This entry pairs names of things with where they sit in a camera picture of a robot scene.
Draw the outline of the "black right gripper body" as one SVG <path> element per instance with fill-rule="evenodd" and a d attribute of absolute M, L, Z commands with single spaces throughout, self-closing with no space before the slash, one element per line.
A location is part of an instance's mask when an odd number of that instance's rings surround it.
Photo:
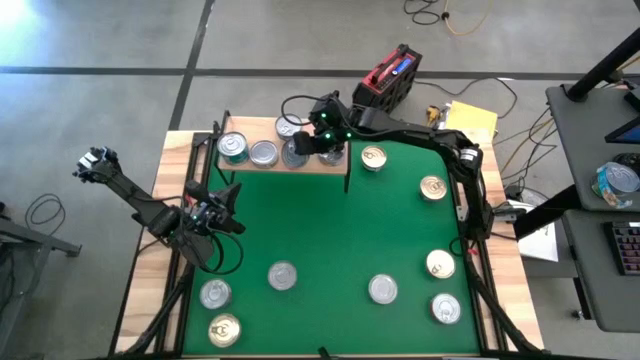
<path fill-rule="evenodd" d="M 345 127 L 305 126 L 293 134 L 297 154 L 324 154 L 341 151 L 345 143 L 353 140 L 355 133 Z"/>

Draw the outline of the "green barcode label can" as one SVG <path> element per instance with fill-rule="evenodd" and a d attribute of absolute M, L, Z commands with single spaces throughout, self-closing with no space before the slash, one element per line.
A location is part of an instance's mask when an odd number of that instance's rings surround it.
<path fill-rule="evenodd" d="M 301 155 L 296 152 L 296 145 L 293 139 L 284 143 L 281 149 L 281 159 L 289 169 L 297 169 L 305 166 L 309 161 L 308 155 Z"/>

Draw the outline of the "blue albacore solid white can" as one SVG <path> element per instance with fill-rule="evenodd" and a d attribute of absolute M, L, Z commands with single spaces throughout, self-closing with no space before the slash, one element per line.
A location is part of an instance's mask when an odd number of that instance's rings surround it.
<path fill-rule="evenodd" d="M 275 130 L 278 137 L 283 141 L 288 141 L 293 135 L 303 128 L 303 121 L 300 117 L 292 113 L 286 113 L 277 118 Z"/>

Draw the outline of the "pale gold lid can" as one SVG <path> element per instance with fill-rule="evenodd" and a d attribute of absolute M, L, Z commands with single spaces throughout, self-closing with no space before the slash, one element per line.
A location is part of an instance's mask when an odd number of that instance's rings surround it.
<path fill-rule="evenodd" d="M 363 167 L 371 172 L 380 171 L 387 162 L 386 151 L 377 145 L 366 146 L 361 152 L 361 162 Z"/>
<path fill-rule="evenodd" d="M 453 256 L 441 249 L 435 249 L 426 256 L 425 266 L 429 274 L 439 279 L 450 278 L 456 270 Z"/>

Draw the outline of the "teal chunk light tuna can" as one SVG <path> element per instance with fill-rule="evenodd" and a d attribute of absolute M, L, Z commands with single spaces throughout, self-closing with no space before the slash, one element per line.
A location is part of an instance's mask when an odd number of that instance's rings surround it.
<path fill-rule="evenodd" d="M 244 135 L 239 132 L 223 134 L 217 142 L 217 148 L 221 156 L 236 156 L 240 154 L 249 156 L 248 142 Z"/>

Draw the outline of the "Bumble Bee light tuna can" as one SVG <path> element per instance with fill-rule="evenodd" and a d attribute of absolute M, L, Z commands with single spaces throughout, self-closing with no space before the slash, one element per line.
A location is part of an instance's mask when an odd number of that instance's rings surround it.
<path fill-rule="evenodd" d="M 256 142 L 249 152 L 250 160 L 258 168 L 272 168 L 279 159 L 278 147 L 268 140 Z"/>

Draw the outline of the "green nutrition label can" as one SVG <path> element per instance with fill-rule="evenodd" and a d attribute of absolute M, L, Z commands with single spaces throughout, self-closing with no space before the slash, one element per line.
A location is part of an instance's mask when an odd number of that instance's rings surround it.
<path fill-rule="evenodd" d="M 396 299 L 398 286 L 390 275 L 377 274 L 369 281 L 368 292 L 375 303 L 388 305 Z"/>

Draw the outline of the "silver pull-tab can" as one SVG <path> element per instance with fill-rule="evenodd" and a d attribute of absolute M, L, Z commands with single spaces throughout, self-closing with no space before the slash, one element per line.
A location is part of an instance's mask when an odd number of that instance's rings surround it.
<path fill-rule="evenodd" d="M 225 307 L 231 302 L 232 290 L 222 279 L 211 279 L 200 289 L 200 303 L 207 309 L 214 310 Z"/>
<path fill-rule="evenodd" d="M 461 306 L 459 301 L 451 294 L 437 294 L 430 304 L 433 317 L 440 323 L 452 325 L 461 318 Z"/>

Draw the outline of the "red and black tool case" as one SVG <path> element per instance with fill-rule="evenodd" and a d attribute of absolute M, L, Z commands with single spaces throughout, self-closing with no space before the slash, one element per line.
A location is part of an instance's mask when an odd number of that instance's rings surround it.
<path fill-rule="evenodd" d="M 352 103 L 390 114 L 407 97 L 421 60 L 420 53 L 400 44 L 357 85 Z"/>

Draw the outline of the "yellow paper pad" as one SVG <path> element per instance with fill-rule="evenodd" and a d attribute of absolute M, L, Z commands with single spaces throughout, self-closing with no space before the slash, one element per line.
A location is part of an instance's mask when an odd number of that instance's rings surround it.
<path fill-rule="evenodd" d="M 498 115 L 459 101 L 452 101 L 445 116 L 446 129 L 484 129 L 491 138 L 495 136 Z"/>

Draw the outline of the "grey metal stand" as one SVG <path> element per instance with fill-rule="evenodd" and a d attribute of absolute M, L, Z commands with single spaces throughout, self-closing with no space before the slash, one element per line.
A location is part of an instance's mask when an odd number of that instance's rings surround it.
<path fill-rule="evenodd" d="M 0 213 L 0 360 L 7 359 L 14 329 L 38 286 L 49 255 L 77 257 L 82 246 L 19 225 Z"/>

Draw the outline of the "grey desk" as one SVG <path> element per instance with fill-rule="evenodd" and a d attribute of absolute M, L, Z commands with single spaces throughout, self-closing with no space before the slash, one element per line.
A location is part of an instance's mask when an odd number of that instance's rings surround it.
<path fill-rule="evenodd" d="M 551 115 L 582 207 L 590 211 L 611 211 L 612 206 L 591 188 L 596 170 L 621 153 L 640 153 L 640 144 L 608 143 L 605 137 L 640 118 L 624 100 L 621 88 L 592 90 L 585 101 L 570 100 L 561 86 L 545 91 Z"/>
<path fill-rule="evenodd" d="M 607 332 L 640 333 L 640 276 L 622 276 L 603 230 L 605 222 L 640 222 L 632 213 L 568 210 L 562 223 L 586 297 L 585 315 Z"/>

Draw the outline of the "black tablet screen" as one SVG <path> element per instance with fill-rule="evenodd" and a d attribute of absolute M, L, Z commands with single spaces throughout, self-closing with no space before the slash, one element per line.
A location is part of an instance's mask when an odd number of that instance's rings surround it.
<path fill-rule="evenodd" d="M 606 135 L 605 142 L 640 145 L 640 116 Z"/>

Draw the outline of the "black computer mouse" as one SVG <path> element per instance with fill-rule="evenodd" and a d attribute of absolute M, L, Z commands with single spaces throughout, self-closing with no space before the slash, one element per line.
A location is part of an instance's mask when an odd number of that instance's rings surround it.
<path fill-rule="evenodd" d="M 627 166 L 640 174 L 640 153 L 620 153 L 613 158 L 613 162 Z"/>

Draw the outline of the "black metal table frame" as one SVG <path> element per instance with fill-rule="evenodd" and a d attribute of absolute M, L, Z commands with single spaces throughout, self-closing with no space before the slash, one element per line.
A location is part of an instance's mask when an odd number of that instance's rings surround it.
<path fill-rule="evenodd" d="M 493 133 L 485 127 L 472 125 L 463 126 L 461 131 L 484 151 L 482 170 L 488 199 L 493 205 L 499 204 L 505 195 L 492 144 Z M 207 130 L 169 131 L 152 193 L 160 197 L 174 195 L 183 188 L 191 164 L 195 166 L 196 178 L 202 179 L 204 171 L 210 168 L 204 163 L 205 149 L 210 144 Z M 491 267 L 489 273 L 499 303 L 527 340 L 542 348 L 544 344 L 518 246 L 515 241 L 506 238 L 513 236 L 514 230 L 507 224 L 496 223 L 494 231 L 499 235 L 486 242 L 488 259 L 475 259 L 474 262 Z M 155 241 L 146 231 L 142 233 L 138 247 L 142 252 L 133 261 L 109 356 L 125 351 L 138 340 L 160 309 L 165 293 L 173 288 L 174 279 L 182 274 L 185 266 L 170 249 Z"/>

